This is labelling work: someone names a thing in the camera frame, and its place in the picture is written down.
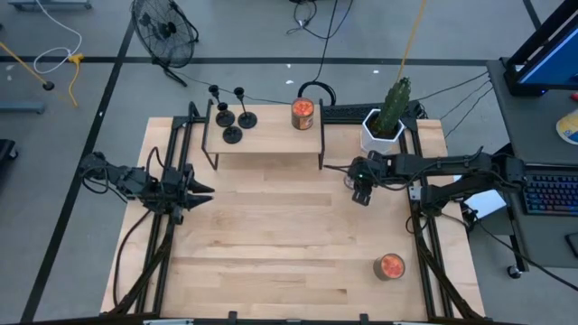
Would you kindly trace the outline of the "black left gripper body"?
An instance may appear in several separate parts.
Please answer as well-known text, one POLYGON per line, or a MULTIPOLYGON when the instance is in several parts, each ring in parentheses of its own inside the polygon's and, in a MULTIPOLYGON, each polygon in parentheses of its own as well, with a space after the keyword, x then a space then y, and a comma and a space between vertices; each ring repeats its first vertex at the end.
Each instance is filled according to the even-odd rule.
POLYGON ((186 163, 181 171, 174 167, 164 170, 164 176, 159 180, 151 177, 155 201, 151 204, 153 212, 171 212, 173 206, 190 210, 188 181, 192 173, 192 165, 186 163))

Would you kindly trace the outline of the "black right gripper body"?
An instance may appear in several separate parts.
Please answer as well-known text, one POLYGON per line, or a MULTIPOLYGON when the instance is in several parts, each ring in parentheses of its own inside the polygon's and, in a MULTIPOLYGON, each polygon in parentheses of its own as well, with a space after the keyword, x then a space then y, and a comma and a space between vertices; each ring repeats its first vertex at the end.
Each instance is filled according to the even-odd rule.
POLYGON ((376 151, 370 151, 367 157, 358 156, 352 160, 348 168, 348 177, 354 182, 370 182, 373 186, 384 183, 384 156, 376 151))

